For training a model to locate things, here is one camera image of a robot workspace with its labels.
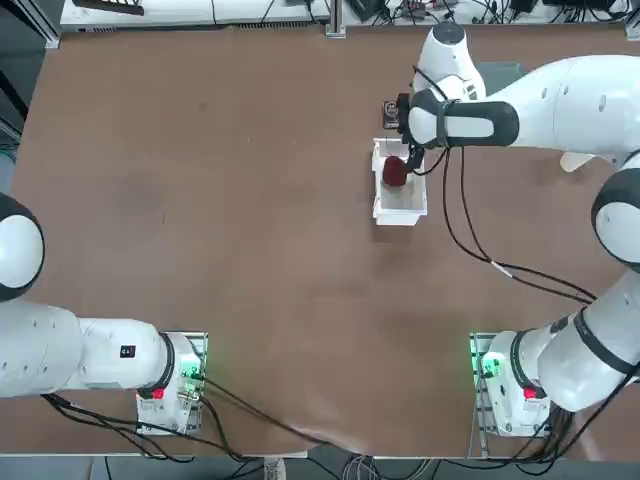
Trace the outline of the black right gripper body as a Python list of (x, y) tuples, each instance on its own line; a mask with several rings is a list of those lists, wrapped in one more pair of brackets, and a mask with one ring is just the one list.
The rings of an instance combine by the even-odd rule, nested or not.
[(422, 100), (423, 97), (423, 92), (418, 92), (416, 94), (399, 93), (396, 99), (396, 108), (398, 110), (397, 132), (401, 136), (402, 143), (413, 149), (424, 149), (424, 145), (417, 142), (411, 133), (409, 112), (416, 102), (418, 100)]

